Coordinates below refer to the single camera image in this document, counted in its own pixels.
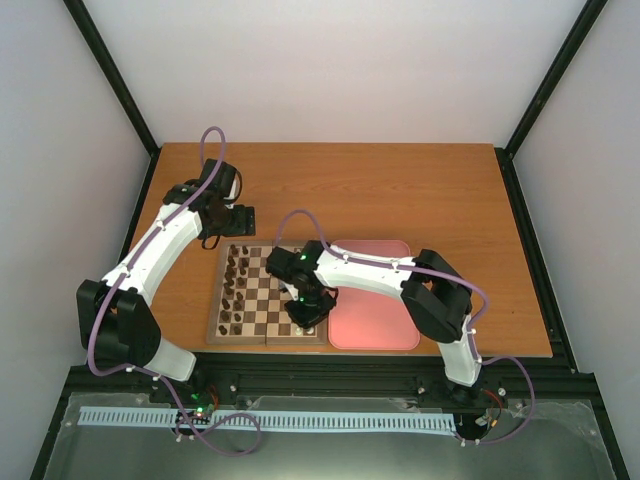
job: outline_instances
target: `black post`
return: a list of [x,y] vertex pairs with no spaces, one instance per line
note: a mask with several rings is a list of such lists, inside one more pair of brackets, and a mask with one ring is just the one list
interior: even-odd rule
[[113,58],[111,58],[111,54],[107,50],[107,46],[104,44],[95,23],[93,23],[84,2],[82,0],[64,0],[64,4],[80,29],[80,33],[82,33],[87,45],[89,45],[116,97],[118,97],[144,148],[150,156],[157,154],[159,151],[158,145],[153,139],[153,135],[151,135],[144,118],[142,118],[142,113],[140,113],[127,85],[124,83],[122,75],[120,75]]
[[524,112],[520,123],[518,123],[513,135],[511,135],[509,143],[505,147],[507,157],[510,160],[513,160],[522,142],[524,142],[524,139],[529,134],[529,130],[533,127],[538,115],[542,112],[547,100],[549,100],[556,85],[560,82],[562,75],[571,63],[571,60],[580,48],[580,45],[582,45],[582,42],[606,3],[607,0],[587,0],[585,3],[569,35],[567,35],[562,47],[560,47],[556,58],[553,60],[536,94],[533,96],[531,103]]

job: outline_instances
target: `wooden chessboard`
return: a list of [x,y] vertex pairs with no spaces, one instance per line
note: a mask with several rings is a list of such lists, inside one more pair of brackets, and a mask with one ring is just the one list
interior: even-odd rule
[[[299,251],[302,244],[281,245]],[[304,330],[284,309],[291,296],[266,270],[270,242],[225,241],[220,249],[207,343],[210,345],[324,345],[327,322]]]

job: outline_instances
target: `pink mat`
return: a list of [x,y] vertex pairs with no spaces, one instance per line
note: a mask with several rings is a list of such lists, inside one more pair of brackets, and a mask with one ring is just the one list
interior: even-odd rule
[[[399,240],[339,240],[334,245],[369,255],[411,255],[409,246]],[[340,288],[328,321],[329,341],[340,349],[412,350],[420,342],[404,303],[377,293]]]

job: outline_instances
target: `wooden table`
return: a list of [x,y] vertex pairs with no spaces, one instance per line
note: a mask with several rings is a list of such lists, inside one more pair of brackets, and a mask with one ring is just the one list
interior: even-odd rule
[[[207,157],[217,158],[217,152],[218,145],[207,145]],[[280,220],[302,207],[316,214],[329,241],[399,239],[413,254],[435,250],[491,298],[477,324],[482,354],[551,356],[491,145],[235,143],[225,160],[244,179],[239,203],[255,206],[255,239],[273,239]],[[134,242],[151,225],[165,193],[199,175],[197,144],[164,145]],[[285,230],[285,240],[312,238],[315,231],[304,217]],[[217,251],[194,241],[165,277],[152,311],[167,339],[195,351],[352,353],[330,344],[207,345],[217,262]],[[476,310],[481,304],[475,295],[473,304]],[[436,355],[438,349],[423,337],[401,354]]]

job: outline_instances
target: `white wall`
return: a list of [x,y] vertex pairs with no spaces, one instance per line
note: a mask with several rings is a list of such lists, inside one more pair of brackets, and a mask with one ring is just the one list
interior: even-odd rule
[[69,366],[75,290],[117,261],[148,163],[61,1],[0,5],[0,477],[28,478]]
[[87,0],[159,141],[504,145],[584,0]]
[[609,2],[516,156],[579,366],[640,478],[640,3]]

